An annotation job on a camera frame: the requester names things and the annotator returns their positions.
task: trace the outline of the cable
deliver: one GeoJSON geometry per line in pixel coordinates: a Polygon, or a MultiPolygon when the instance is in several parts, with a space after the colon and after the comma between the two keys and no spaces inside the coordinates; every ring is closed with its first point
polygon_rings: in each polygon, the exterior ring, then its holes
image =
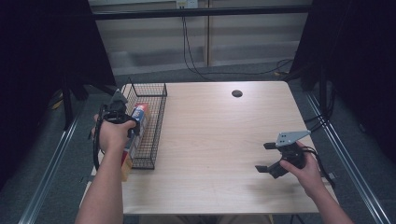
{"type": "Polygon", "coordinates": [[[267,73],[271,73],[271,72],[275,72],[276,70],[279,70],[279,68],[286,66],[288,63],[293,62],[293,59],[284,59],[284,60],[280,60],[279,62],[276,63],[276,68],[265,71],[265,72],[260,72],[260,73],[231,73],[231,72],[200,72],[198,71],[198,69],[195,66],[194,60],[192,58],[191,55],[191,47],[190,47],[190,40],[189,40],[189,36],[188,36],[188,29],[187,29],[187,23],[186,23],[186,18],[182,17],[182,22],[183,22],[183,52],[184,52],[184,63],[186,64],[187,68],[195,73],[198,74],[201,78],[206,79],[206,80],[210,80],[210,81],[215,81],[213,79],[204,77],[204,75],[245,75],[245,76],[258,76],[258,75],[264,75],[267,73]],[[190,59],[191,59],[191,63],[192,63],[192,68],[189,67],[188,63],[187,63],[187,59],[186,59],[186,42],[187,42],[187,47],[189,50],[189,55],[190,55],[190,59]]]}
{"type": "Polygon", "coordinates": [[[305,223],[303,222],[303,219],[302,219],[299,215],[297,215],[297,214],[291,215],[291,217],[290,217],[290,224],[293,223],[294,217],[297,217],[301,224],[305,224],[305,223]]]}
{"type": "Polygon", "coordinates": [[[326,170],[324,169],[324,166],[321,162],[321,159],[319,157],[319,154],[317,153],[317,151],[312,148],[312,147],[303,147],[303,148],[307,148],[307,150],[304,150],[304,152],[309,152],[315,155],[315,158],[317,158],[318,161],[318,166],[320,171],[322,172],[322,174],[324,175],[324,177],[327,179],[327,181],[329,181],[330,185],[332,185],[332,188],[335,189],[335,183],[334,181],[332,181],[332,179],[330,178],[329,174],[326,172],[326,170]]]}
{"type": "Polygon", "coordinates": [[[98,120],[96,121],[96,125],[95,125],[95,133],[93,136],[93,164],[95,165],[95,169],[96,171],[99,169],[99,135],[100,135],[100,129],[102,127],[102,123],[103,123],[103,118],[102,118],[102,113],[104,111],[104,105],[100,106],[100,110],[99,110],[99,115],[98,115],[98,120]]]}
{"type": "Polygon", "coordinates": [[[185,18],[185,17],[182,17],[181,19],[182,19],[182,21],[183,21],[183,56],[184,56],[184,63],[186,64],[187,68],[188,68],[191,72],[193,72],[193,73],[195,73],[195,74],[198,74],[201,78],[206,79],[206,80],[209,80],[209,81],[215,81],[215,80],[213,80],[213,79],[204,77],[203,74],[201,74],[201,73],[198,71],[198,69],[195,67],[195,63],[194,63],[194,60],[192,59],[192,55],[191,55],[190,41],[189,41],[189,36],[188,36],[188,33],[187,33],[186,18],[185,18]],[[190,58],[191,58],[192,67],[194,68],[195,71],[192,70],[192,69],[189,67],[189,65],[187,64],[187,59],[186,59],[186,40],[187,40],[187,45],[188,45],[188,47],[189,47],[189,54],[190,54],[190,58]]]}
{"type": "Polygon", "coordinates": [[[315,124],[312,128],[310,128],[309,130],[311,131],[311,133],[313,133],[314,131],[320,129],[321,126],[327,124],[327,122],[330,121],[330,117],[332,116],[332,112],[334,109],[334,103],[335,103],[335,95],[336,95],[336,91],[334,86],[332,85],[332,94],[330,96],[330,102],[329,105],[327,106],[327,113],[326,116],[324,116],[323,114],[319,114],[311,119],[306,119],[304,120],[305,123],[310,122],[314,119],[319,119],[319,122],[317,124],[315,124]]]}

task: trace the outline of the black hole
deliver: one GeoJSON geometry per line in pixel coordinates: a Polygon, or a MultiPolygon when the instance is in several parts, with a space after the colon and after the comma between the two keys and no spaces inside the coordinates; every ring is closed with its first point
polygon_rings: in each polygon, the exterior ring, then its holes
{"type": "Polygon", "coordinates": [[[239,90],[235,90],[232,92],[233,97],[241,97],[243,93],[239,90]]]}

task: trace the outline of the black cable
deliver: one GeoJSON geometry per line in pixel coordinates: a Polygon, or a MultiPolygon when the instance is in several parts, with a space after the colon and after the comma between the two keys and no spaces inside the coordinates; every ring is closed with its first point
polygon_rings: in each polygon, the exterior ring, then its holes
{"type": "Polygon", "coordinates": [[[102,118],[102,113],[104,111],[104,105],[100,106],[99,114],[98,114],[98,119],[96,121],[95,125],[95,133],[93,134],[93,164],[95,165],[95,169],[99,169],[99,135],[100,135],[100,129],[102,127],[103,123],[103,118],[102,118]]]}
{"type": "Polygon", "coordinates": [[[291,215],[291,217],[290,217],[290,224],[293,223],[294,217],[297,217],[301,224],[305,224],[305,223],[303,222],[303,219],[302,219],[299,215],[297,215],[297,214],[291,215]]]}
{"type": "Polygon", "coordinates": [[[189,35],[188,35],[188,33],[187,33],[186,18],[185,18],[185,17],[182,17],[181,19],[182,19],[182,21],[183,21],[183,56],[184,56],[184,63],[186,64],[187,68],[188,68],[191,72],[193,72],[193,73],[195,73],[195,74],[198,74],[201,78],[206,79],[206,80],[209,80],[209,81],[215,81],[215,80],[213,80],[213,79],[204,77],[203,74],[201,74],[201,73],[198,71],[198,69],[195,67],[195,63],[194,63],[194,60],[192,59],[192,55],[191,55],[189,35]],[[188,47],[189,47],[189,54],[190,54],[190,58],[191,58],[192,67],[194,68],[195,71],[192,70],[192,69],[189,67],[189,65],[187,64],[187,59],[186,59],[186,40],[187,40],[187,45],[188,45],[188,47]]]}
{"type": "Polygon", "coordinates": [[[318,166],[319,166],[320,171],[322,172],[324,177],[327,179],[327,181],[329,181],[330,185],[332,185],[332,188],[335,189],[335,183],[334,183],[334,181],[332,181],[332,179],[330,178],[329,174],[324,169],[324,166],[323,166],[323,164],[321,162],[320,156],[317,153],[317,151],[314,148],[312,148],[312,147],[303,147],[303,148],[308,148],[308,150],[304,150],[304,152],[309,152],[309,153],[312,153],[312,154],[315,155],[315,158],[318,161],[318,166]]]}
{"type": "Polygon", "coordinates": [[[311,133],[314,133],[315,131],[319,130],[323,125],[326,125],[326,123],[329,122],[328,119],[320,118],[320,121],[315,124],[312,128],[309,129],[311,133]]]}
{"type": "Polygon", "coordinates": [[[319,114],[319,115],[317,115],[317,116],[314,116],[314,117],[311,118],[311,119],[305,119],[305,120],[304,120],[304,123],[311,122],[312,120],[318,119],[318,118],[320,118],[320,117],[322,117],[322,116],[323,116],[322,114],[319,114]]]}
{"type": "Polygon", "coordinates": [[[204,78],[206,80],[215,81],[213,79],[204,77],[204,75],[245,75],[245,76],[264,75],[264,74],[267,74],[267,73],[275,72],[276,70],[279,70],[279,68],[287,65],[288,63],[293,62],[293,59],[280,60],[279,62],[276,63],[276,68],[268,70],[268,71],[265,71],[265,72],[260,72],[260,73],[230,73],[230,72],[206,72],[206,73],[203,73],[203,72],[200,72],[196,68],[194,60],[193,60],[192,55],[191,55],[190,41],[189,41],[189,36],[188,36],[188,31],[187,31],[187,23],[186,23],[186,18],[185,17],[182,17],[182,22],[183,22],[183,37],[184,37],[184,40],[183,40],[184,63],[186,64],[187,68],[191,72],[193,72],[195,74],[198,74],[200,77],[202,77],[202,78],[204,78]],[[191,63],[192,63],[193,69],[189,67],[189,65],[187,64],[187,60],[186,60],[186,40],[187,40],[187,45],[188,45],[189,54],[190,54],[190,58],[191,58],[191,63]]]}
{"type": "Polygon", "coordinates": [[[305,224],[305,223],[303,222],[303,219],[302,219],[299,215],[295,215],[295,216],[298,218],[298,220],[300,221],[301,224],[305,224]]]}

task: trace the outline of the metal frame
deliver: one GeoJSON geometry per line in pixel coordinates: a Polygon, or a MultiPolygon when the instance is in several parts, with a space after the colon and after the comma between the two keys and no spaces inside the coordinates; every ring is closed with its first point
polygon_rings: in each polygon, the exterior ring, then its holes
{"type": "Polygon", "coordinates": [[[106,21],[106,20],[169,18],[169,17],[307,13],[311,8],[312,6],[183,8],[183,9],[148,10],[148,11],[95,12],[92,13],[92,16],[97,21],[106,21]]]}

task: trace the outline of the power outlet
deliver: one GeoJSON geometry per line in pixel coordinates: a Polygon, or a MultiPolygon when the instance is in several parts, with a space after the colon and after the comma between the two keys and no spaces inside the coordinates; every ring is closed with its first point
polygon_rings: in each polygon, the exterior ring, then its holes
{"type": "Polygon", "coordinates": [[[176,0],[176,8],[187,8],[187,0],[176,0]]]}
{"type": "Polygon", "coordinates": [[[187,0],[187,8],[198,8],[198,0],[187,0]]]}

